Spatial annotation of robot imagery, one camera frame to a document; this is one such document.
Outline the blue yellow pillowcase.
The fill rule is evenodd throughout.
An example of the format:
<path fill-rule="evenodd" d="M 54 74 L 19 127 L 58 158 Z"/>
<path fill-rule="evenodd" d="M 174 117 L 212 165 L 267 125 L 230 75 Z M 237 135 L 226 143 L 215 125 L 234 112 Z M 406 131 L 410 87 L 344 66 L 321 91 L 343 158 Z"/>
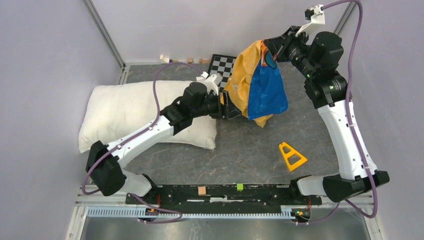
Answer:
<path fill-rule="evenodd" d="M 236 57 L 224 90 L 241 115 L 261 128 L 289 107 L 281 71 L 264 40 L 253 42 Z"/>

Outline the white pillow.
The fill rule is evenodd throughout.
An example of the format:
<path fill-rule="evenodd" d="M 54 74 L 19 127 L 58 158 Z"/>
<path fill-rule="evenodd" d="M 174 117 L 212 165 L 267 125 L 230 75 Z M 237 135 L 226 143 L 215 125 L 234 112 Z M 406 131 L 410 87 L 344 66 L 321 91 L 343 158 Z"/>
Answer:
<path fill-rule="evenodd" d="M 98 85 L 88 100 L 78 134 L 78 149 L 87 152 L 93 143 L 104 144 L 145 126 L 157 116 L 157 109 L 170 105 L 190 84 L 183 80 L 158 80 L 123 85 Z"/>

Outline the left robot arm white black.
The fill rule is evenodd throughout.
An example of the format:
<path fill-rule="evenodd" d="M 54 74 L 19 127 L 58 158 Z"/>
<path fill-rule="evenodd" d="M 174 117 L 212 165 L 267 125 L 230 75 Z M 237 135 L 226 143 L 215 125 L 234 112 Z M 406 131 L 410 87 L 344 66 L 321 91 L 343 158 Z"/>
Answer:
<path fill-rule="evenodd" d="M 113 142 L 104 144 L 98 140 L 91 145 L 85 170 L 87 178 L 97 186 L 92 193 L 101 192 L 107 197 L 126 191 L 145 204 L 153 203 L 157 190 L 151 181 L 145 175 L 125 171 L 124 167 L 151 146 L 190 127 L 195 118 L 230 120 L 240 115 L 228 91 L 215 92 L 204 83 L 190 83 L 181 96 L 145 126 Z"/>

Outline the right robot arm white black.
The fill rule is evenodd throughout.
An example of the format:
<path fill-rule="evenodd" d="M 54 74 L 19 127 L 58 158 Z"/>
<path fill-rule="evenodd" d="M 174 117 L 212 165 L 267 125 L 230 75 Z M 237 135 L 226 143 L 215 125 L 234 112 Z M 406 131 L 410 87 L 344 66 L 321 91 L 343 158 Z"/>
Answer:
<path fill-rule="evenodd" d="M 297 26 L 291 26 L 284 34 L 266 39 L 264 45 L 272 60 L 290 62 L 305 77 L 305 92 L 333 143 L 338 173 L 293 179 L 289 199 L 302 204 L 309 196 L 324 196 L 340 202 L 387 184 L 390 176 L 369 156 L 357 127 L 348 82 L 337 71 L 344 53 L 342 39 L 322 31 L 308 44 L 308 35 L 296 35 L 297 30 Z"/>

